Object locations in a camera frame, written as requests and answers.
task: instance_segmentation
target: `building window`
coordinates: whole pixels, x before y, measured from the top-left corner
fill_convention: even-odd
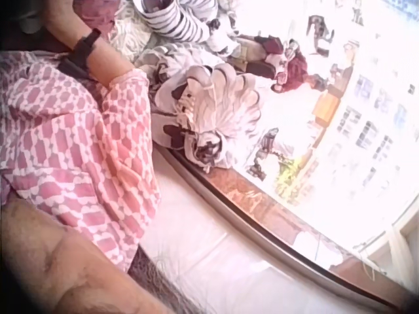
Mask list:
[[[352,108],[347,107],[337,127],[338,132],[349,138],[353,127],[358,124],[359,119],[361,119],[361,114]]]
[[[330,158],[331,162],[335,162],[336,159],[338,158],[338,155],[340,154],[342,150],[342,145],[339,143],[335,143],[332,146],[332,149],[329,151],[329,153],[327,154],[327,156]]]
[[[374,108],[380,110],[382,113],[388,113],[392,102],[393,99],[390,97],[390,95],[381,88],[380,94],[374,102]]]
[[[374,138],[377,136],[377,133],[377,128],[374,126],[373,123],[371,123],[371,121],[368,121],[365,124],[361,134],[359,134],[359,137],[356,141],[356,145],[361,148],[368,149],[371,143],[373,142]]]
[[[410,84],[410,86],[409,86],[409,90],[407,91],[410,95],[413,95],[414,94],[414,90],[415,90],[416,88],[412,85],[412,84]]]
[[[387,135],[384,136],[383,140],[381,141],[381,144],[377,149],[375,150],[373,158],[379,162],[387,159],[389,150],[391,146],[393,145],[393,140],[390,139]]]
[[[407,110],[402,105],[398,105],[397,112],[394,114],[394,125],[396,128],[403,129],[406,123]]]
[[[369,183],[370,183],[370,181],[373,179],[373,177],[375,176],[375,173],[377,172],[377,170],[374,168],[374,167],[372,167],[370,170],[369,170],[369,173],[368,173],[368,175],[367,175],[367,177],[364,179],[364,181],[362,182],[362,186],[365,188]]]
[[[364,101],[368,101],[371,96],[371,92],[373,91],[373,87],[374,83],[371,80],[360,75],[355,86],[355,96]]]

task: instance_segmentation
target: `watch strap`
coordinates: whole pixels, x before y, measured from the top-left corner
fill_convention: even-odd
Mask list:
[[[89,79],[87,58],[93,51],[93,45],[101,32],[94,28],[92,32],[78,41],[74,50],[61,59],[58,69],[75,79]]]

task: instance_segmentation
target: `figurine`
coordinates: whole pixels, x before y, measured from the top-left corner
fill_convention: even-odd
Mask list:
[[[320,15],[311,15],[308,17],[307,32],[306,35],[310,34],[310,30],[314,26],[313,42],[314,49],[316,52],[324,57],[329,56],[330,45],[335,38],[335,30],[329,30],[326,25],[325,18]]]
[[[150,80],[153,140],[208,172],[244,163],[262,130],[256,77],[237,75],[221,58],[191,44],[146,51],[136,65]]]
[[[236,70],[275,80],[271,89],[276,93],[298,88],[304,82],[307,62],[297,41],[283,44],[277,37],[245,35],[236,40],[240,48],[227,60]]]
[[[234,13],[220,12],[218,17],[208,23],[209,39],[206,41],[208,48],[220,57],[231,55],[240,45],[232,38],[239,35],[236,29],[236,16]]]

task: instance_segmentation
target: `person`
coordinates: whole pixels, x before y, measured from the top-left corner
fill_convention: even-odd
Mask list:
[[[43,313],[201,313],[174,310],[182,296],[167,283],[138,284],[147,274],[132,265],[160,200],[148,81],[103,37],[81,72],[60,66],[80,65],[77,47],[99,33],[74,11],[81,2],[44,1],[43,24],[69,54],[0,52],[2,270]]]

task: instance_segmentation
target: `white wall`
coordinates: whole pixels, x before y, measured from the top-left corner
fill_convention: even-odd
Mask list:
[[[415,272],[418,281],[416,286],[419,287],[419,228],[413,230],[406,238],[416,267]]]
[[[141,244],[186,295],[217,314],[372,313],[275,264],[232,230],[158,152],[162,203]]]

